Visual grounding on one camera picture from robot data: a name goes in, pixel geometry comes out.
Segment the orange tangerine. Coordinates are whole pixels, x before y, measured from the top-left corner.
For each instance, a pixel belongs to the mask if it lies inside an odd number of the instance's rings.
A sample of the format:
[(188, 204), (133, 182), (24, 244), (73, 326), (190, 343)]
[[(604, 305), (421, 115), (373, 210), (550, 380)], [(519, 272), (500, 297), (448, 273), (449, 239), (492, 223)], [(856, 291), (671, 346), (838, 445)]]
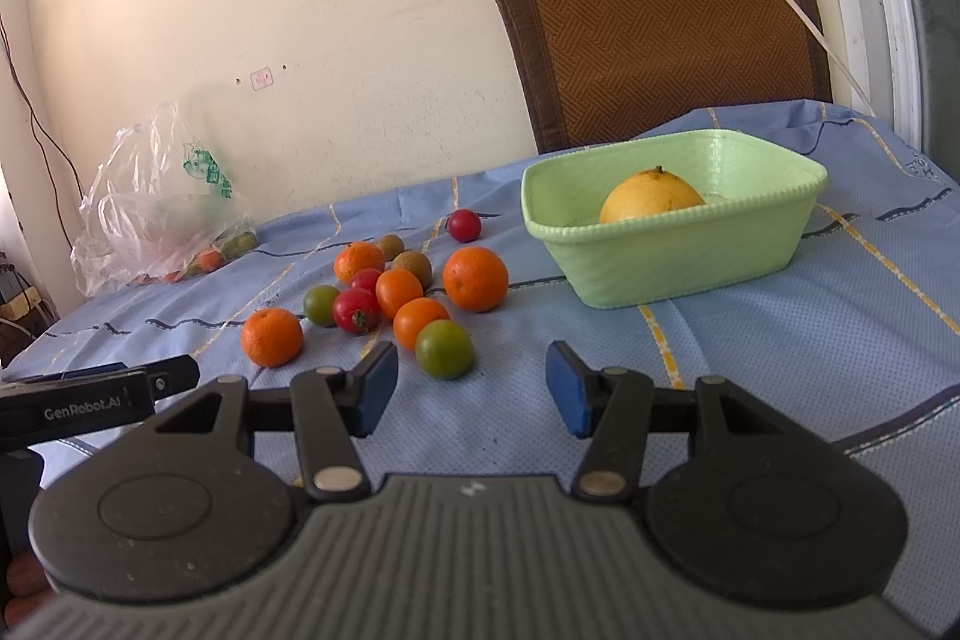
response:
[(338, 253), (332, 269), (337, 280), (348, 286), (364, 269), (382, 271), (384, 266), (386, 266), (386, 259), (381, 248), (373, 242), (358, 241), (348, 244), (342, 252)]
[(443, 287), (455, 307), (477, 314), (490, 312), (506, 297), (508, 268), (488, 248), (459, 248), (444, 265)]
[(242, 352), (265, 369), (295, 360), (301, 354), (303, 342), (301, 323), (285, 308), (261, 308), (242, 325)]

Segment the green tomato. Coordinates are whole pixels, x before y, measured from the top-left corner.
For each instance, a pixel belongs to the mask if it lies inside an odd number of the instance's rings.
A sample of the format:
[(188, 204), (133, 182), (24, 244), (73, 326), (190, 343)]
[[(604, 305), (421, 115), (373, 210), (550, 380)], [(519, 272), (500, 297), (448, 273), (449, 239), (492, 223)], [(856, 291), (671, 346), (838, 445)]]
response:
[(462, 326), (451, 320), (434, 320), (418, 333), (415, 357), (430, 377), (455, 380), (472, 369), (475, 353)]
[(304, 317), (313, 325), (322, 328), (334, 328), (337, 325), (334, 315), (334, 304), (340, 296), (340, 289), (330, 284), (319, 284), (306, 291), (302, 298)]

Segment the large yellow grapefruit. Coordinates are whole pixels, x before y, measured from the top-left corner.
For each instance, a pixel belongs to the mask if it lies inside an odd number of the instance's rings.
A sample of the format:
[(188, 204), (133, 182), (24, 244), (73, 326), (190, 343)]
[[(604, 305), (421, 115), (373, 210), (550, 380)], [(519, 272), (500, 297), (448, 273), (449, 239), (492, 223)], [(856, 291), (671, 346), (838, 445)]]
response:
[(661, 166), (626, 177), (610, 193), (599, 213), (602, 224), (651, 218), (658, 214), (703, 205), (692, 185)]

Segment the red tomato front middle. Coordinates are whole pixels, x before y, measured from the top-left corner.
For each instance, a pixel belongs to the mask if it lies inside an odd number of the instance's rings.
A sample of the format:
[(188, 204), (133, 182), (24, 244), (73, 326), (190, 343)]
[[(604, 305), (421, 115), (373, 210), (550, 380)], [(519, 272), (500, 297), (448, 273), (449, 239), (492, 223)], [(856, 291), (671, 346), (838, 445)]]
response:
[(381, 321), (381, 308), (373, 292), (350, 287), (340, 292), (332, 305), (335, 325), (352, 335), (366, 335)]

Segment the red tomato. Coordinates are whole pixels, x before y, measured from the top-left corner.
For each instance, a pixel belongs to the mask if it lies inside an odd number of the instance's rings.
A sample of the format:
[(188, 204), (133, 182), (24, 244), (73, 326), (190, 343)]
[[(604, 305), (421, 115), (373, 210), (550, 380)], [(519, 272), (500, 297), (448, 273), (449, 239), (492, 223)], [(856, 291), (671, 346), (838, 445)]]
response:
[(482, 220), (471, 209), (454, 209), (446, 221), (448, 234), (461, 244), (470, 244), (482, 236)]
[(340, 292), (332, 305), (335, 325), (352, 335), (366, 335), (381, 321), (381, 308), (373, 292), (350, 287)]
[(350, 287), (352, 289), (363, 289), (363, 291), (376, 292), (377, 281), (381, 278), (382, 271), (377, 268), (364, 268), (358, 271), (352, 278)]

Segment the orange tomato right front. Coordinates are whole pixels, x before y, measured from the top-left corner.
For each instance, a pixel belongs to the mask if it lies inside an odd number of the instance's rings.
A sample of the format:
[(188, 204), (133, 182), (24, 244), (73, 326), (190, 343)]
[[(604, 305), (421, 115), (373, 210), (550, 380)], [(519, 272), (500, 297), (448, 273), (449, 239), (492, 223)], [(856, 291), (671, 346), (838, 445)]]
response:
[(395, 341), (407, 351), (413, 351), (416, 338), (425, 326), (448, 318), (448, 309), (438, 301), (430, 298), (412, 299), (395, 312), (392, 320)]

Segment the orange fruit in bag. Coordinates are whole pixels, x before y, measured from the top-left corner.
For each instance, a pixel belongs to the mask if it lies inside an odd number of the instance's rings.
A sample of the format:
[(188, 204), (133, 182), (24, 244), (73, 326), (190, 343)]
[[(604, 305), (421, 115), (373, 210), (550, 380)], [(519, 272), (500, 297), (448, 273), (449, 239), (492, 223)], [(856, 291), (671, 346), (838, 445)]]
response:
[(223, 253), (215, 247), (208, 247), (197, 255), (195, 265), (202, 273), (212, 273), (224, 265)]

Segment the red tomato back middle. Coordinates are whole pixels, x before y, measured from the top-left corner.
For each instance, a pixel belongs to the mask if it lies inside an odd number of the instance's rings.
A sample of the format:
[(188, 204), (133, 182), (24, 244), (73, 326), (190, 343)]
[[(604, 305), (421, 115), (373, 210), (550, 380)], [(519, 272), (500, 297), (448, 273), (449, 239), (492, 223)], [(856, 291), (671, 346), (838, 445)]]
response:
[(382, 271), (377, 268), (364, 268), (358, 271), (352, 278), (350, 287), (352, 289), (363, 289), (363, 291), (376, 292), (377, 281), (381, 278)]

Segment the small orange tomato middle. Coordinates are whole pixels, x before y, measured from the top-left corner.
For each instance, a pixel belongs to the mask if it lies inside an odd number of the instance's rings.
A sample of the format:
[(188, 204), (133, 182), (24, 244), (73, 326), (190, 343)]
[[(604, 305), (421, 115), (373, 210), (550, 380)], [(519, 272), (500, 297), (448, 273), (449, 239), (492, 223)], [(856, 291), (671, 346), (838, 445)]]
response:
[(392, 321), (405, 304), (423, 296), (420, 280), (405, 268), (382, 271), (374, 288), (377, 303), (384, 319)]

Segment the brown kiwi fruit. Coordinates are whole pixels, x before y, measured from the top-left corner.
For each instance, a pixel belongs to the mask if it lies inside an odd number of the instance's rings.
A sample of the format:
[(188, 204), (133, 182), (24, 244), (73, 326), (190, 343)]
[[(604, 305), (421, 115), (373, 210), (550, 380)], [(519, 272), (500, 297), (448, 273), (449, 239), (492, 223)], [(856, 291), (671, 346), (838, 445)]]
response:
[(430, 259), (425, 253), (416, 252), (416, 250), (405, 250), (398, 253), (397, 257), (391, 262), (392, 268), (407, 269), (415, 278), (420, 281), (423, 291), (428, 291), (433, 280), (433, 267)]

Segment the clear plastic bag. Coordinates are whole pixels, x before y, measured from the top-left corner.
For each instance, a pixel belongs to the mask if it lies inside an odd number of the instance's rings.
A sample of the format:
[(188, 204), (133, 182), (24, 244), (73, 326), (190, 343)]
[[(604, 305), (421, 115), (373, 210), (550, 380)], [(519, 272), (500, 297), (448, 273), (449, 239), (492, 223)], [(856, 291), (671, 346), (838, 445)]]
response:
[(223, 253), (224, 265), (259, 247), (247, 203), (176, 104), (160, 104), (117, 133), (80, 220), (70, 261), (88, 299), (208, 275), (195, 265), (208, 247)]

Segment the small brown fruit back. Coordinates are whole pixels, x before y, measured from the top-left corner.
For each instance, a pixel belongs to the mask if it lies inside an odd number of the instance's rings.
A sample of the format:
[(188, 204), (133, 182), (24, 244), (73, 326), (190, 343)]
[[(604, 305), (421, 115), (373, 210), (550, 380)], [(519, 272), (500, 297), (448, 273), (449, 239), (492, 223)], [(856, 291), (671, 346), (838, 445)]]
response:
[(381, 250), (382, 255), (384, 255), (386, 262), (392, 262), (397, 255), (405, 252), (405, 242), (395, 234), (384, 234), (384, 236), (377, 239), (376, 245), (379, 247), (379, 250)]

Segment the light green plastic basket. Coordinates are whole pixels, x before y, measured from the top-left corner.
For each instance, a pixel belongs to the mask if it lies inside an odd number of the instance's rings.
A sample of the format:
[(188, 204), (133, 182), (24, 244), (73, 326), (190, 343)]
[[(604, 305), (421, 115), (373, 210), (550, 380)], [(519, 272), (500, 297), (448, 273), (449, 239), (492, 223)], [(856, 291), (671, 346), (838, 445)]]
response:
[[(602, 223), (631, 175), (661, 169), (703, 203)], [(693, 130), (558, 154), (530, 164), (521, 211), (583, 304), (619, 308), (771, 275), (794, 257), (822, 164), (736, 130)]]

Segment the red tomato far back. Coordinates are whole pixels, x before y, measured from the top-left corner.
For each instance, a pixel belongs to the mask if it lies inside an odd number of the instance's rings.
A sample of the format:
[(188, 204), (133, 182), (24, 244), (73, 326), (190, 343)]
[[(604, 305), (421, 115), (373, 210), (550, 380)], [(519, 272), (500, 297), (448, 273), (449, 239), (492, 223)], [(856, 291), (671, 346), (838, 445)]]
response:
[(482, 236), (482, 220), (471, 209), (454, 209), (446, 221), (448, 234), (461, 244), (470, 244)]

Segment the brown woven chair mat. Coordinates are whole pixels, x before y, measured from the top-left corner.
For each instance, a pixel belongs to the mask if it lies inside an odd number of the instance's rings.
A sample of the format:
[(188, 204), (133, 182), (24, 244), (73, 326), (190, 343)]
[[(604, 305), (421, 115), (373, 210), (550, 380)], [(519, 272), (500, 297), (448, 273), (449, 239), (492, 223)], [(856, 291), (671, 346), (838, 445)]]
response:
[(542, 152), (690, 110), (827, 101), (817, 0), (494, 0)]

